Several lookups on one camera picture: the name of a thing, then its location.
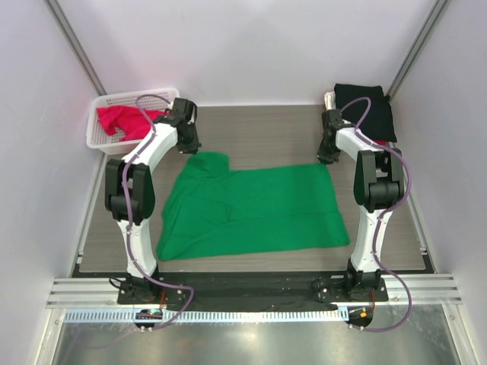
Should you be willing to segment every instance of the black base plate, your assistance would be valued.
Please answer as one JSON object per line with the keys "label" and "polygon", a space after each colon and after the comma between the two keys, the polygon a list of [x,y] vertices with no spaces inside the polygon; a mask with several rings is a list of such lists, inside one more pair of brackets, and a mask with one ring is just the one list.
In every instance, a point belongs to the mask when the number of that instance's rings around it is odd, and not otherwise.
{"label": "black base plate", "polygon": [[[323,302],[318,293],[323,292],[325,286],[319,289],[314,285],[319,281],[320,285],[333,287],[330,290],[328,303],[330,302],[369,302],[370,291],[363,300],[347,298],[340,291],[337,283],[343,279],[343,271],[319,272],[212,272],[212,273],[188,273],[167,272],[161,273],[163,281],[175,285],[189,285],[194,288],[195,296],[188,310],[206,312],[306,312],[319,310],[334,310],[334,305]],[[187,300],[189,293],[185,290],[164,290],[167,308],[179,310]],[[387,291],[376,290],[377,302],[387,301]],[[149,293],[124,290],[119,291],[117,302],[119,304],[159,304],[161,296]]]}
{"label": "black base plate", "polygon": [[343,278],[320,278],[314,281],[313,288],[317,291],[317,299],[325,304],[334,302],[371,302],[371,293],[373,293],[375,302],[387,302],[389,300],[386,284],[382,278],[377,290],[357,286],[354,287],[351,293],[348,293],[345,289],[343,281]]}
{"label": "black base plate", "polygon": [[[159,280],[158,268],[154,270],[152,278]],[[162,292],[164,289],[151,283],[144,278],[136,278],[126,274],[126,280],[120,284],[118,304],[139,305],[139,304],[161,304]],[[183,301],[183,293],[179,295],[179,301]]]}

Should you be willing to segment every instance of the metal frame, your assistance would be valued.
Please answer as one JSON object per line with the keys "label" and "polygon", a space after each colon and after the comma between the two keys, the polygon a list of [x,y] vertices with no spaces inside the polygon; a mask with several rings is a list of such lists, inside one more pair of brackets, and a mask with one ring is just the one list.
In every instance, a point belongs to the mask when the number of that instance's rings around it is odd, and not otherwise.
{"label": "metal frame", "polygon": [[436,0],[435,4],[431,8],[430,13],[426,17],[426,20],[418,33],[418,36],[416,37],[415,41],[412,43],[411,48],[409,49],[408,55],[401,64],[401,67],[399,68],[399,71],[397,72],[393,83],[390,85],[389,91],[387,93],[390,95],[391,99],[393,99],[396,95],[401,84],[409,73],[412,64],[415,62],[415,60],[419,56],[419,53],[425,47],[426,41],[433,32],[436,24],[441,19],[441,16],[445,12],[445,10],[447,10],[448,4],[450,4],[450,0]]}
{"label": "metal frame", "polygon": [[48,316],[43,340],[38,350],[37,365],[50,365],[54,359],[56,348],[61,335],[61,328],[65,317],[65,309],[46,309]]}
{"label": "metal frame", "polygon": [[86,73],[94,89],[98,92],[98,95],[107,95],[107,92],[105,91],[105,87],[101,83],[101,80],[98,77],[96,71],[94,70],[94,67],[91,64],[90,59],[86,55],[86,52],[84,51],[78,37],[76,36],[75,31],[71,27],[68,18],[64,14],[64,11],[62,10],[57,0],[44,0],[44,3],[49,9],[54,20],[58,24],[59,30],[61,30],[62,35],[66,39],[66,42],[68,42],[69,46],[71,47],[71,50],[73,51],[76,58],[80,62],[81,67]]}
{"label": "metal frame", "polygon": [[461,363],[466,365],[480,363],[466,325],[465,307],[443,305],[443,311]]}
{"label": "metal frame", "polygon": [[[410,274],[401,275],[408,285],[413,304],[461,304],[460,294],[451,274]],[[383,275],[389,302],[378,302],[376,305],[407,305],[406,292],[401,283],[391,275]],[[55,279],[47,300],[47,309],[111,309],[133,308],[117,304],[118,289],[112,287],[103,278],[69,278]],[[353,306],[367,306],[369,303],[357,302]],[[350,306],[350,303],[337,303],[338,306]],[[136,306],[152,308],[154,304]]]}

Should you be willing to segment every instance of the green cloth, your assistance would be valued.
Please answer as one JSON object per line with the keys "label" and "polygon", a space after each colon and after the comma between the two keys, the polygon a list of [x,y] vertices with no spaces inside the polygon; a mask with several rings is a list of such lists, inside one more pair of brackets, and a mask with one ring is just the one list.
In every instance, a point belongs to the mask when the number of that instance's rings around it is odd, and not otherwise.
{"label": "green cloth", "polygon": [[161,260],[349,244],[321,164],[229,170],[228,156],[191,156],[162,212]]}

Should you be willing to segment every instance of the red cloth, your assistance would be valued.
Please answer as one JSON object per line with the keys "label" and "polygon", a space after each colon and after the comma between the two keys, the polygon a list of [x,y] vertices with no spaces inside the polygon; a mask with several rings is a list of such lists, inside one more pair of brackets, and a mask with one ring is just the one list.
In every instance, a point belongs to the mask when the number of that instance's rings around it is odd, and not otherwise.
{"label": "red cloth", "polygon": [[[122,129],[125,133],[120,141],[133,141],[143,139],[151,130],[151,125],[140,113],[139,108],[124,105],[108,106],[107,108],[97,108],[98,122],[108,135],[114,135],[116,129]],[[162,110],[146,110],[152,120],[163,115]]]}

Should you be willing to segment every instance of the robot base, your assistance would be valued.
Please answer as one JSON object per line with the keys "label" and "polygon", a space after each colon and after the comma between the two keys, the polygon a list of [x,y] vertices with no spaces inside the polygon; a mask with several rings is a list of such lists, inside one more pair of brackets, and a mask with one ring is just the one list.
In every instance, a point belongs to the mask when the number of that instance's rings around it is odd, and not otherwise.
{"label": "robot base", "polygon": [[315,300],[323,303],[326,310],[335,310],[336,303],[370,303],[367,306],[348,305],[349,323],[359,327],[367,327],[372,322],[376,302],[389,300],[380,271],[356,271],[350,260],[342,278],[336,275],[321,277],[313,281],[311,287],[315,292]]}
{"label": "robot base", "polygon": [[[154,273],[151,277],[155,280],[159,280],[159,270],[156,266]],[[152,284],[146,278],[137,278],[126,274],[126,280],[121,283],[119,296],[117,299],[118,304],[159,304],[161,300],[162,289]]]}

